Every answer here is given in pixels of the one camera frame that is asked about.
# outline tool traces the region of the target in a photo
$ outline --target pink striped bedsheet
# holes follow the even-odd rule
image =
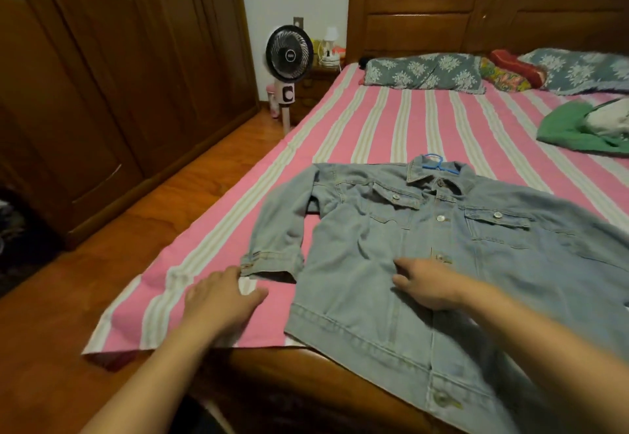
[[[134,278],[103,313],[85,354],[154,349],[179,322],[186,288],[238,265],[265,194],[312,162],[407,162],[423,153],[471,164],[476,173],[572,200],[629,230],[629,160],[571,152],[535,141],[542,118],[574,97],[529,90],[484,95],[358,85],[346,67],[321,102],[238,184]],[[614,95],[578,96],[594,104]],[[316,216],[305,221],[307,254]],[[295,286],[241,279],[243,293],[269,288],[242,333],[225,345],[298,345],[284,334]]]

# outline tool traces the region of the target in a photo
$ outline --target metal button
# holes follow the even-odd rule
[[[433,393],[433,399],[438,406],[446,407],[450,404],[450,396],[441,391],[435,391]]]

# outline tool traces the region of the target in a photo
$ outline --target wooden nightstand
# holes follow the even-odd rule
[[[302,80],[295,83],[295,102],[291,104],[291,126],[297,126],[319,103],[339,74],[338,67],[319,66],[318,58],[315,57],[310,71]]]

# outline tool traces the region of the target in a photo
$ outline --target standing fan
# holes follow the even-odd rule
[[[313,44],[303,29],[283,25],[269,37],[267,66],[275,77],[275,97],[282,108],[284,134],[291,130],[288,106],[295,102],[295,83],[301,80],[313,64]]]

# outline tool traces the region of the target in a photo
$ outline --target wardrobe door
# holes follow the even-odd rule
[[[146,176],[191,144],[137,0],[56,0]]]
[[[210,32],[229,84],[234,115],[257,104],[256,78],[243,0],[202,0]]]
[[[142,180],[51,0],[0,0],[0,163],[61,235]]]
[[[230,122],[229,101],[216,48],[200,0],[147,0],[165,56],[180,79],[182,99],[191,103],[197,140]]]

